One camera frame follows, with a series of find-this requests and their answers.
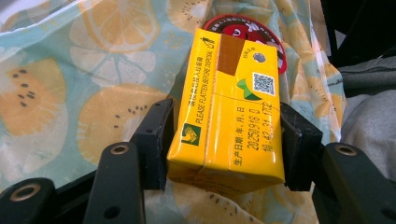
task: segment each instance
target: red circular sticker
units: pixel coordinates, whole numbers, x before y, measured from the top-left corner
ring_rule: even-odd
[[[286,53],[282,44],[270,29],[258,21],[240,15],[221,15],[207,22],[204,29],[276,47],[279,74],[286,71]]]

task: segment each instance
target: barcode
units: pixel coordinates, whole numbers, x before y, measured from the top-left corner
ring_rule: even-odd
[[[253,90],[275,95],[275,81],[273,77],[253,73]]]

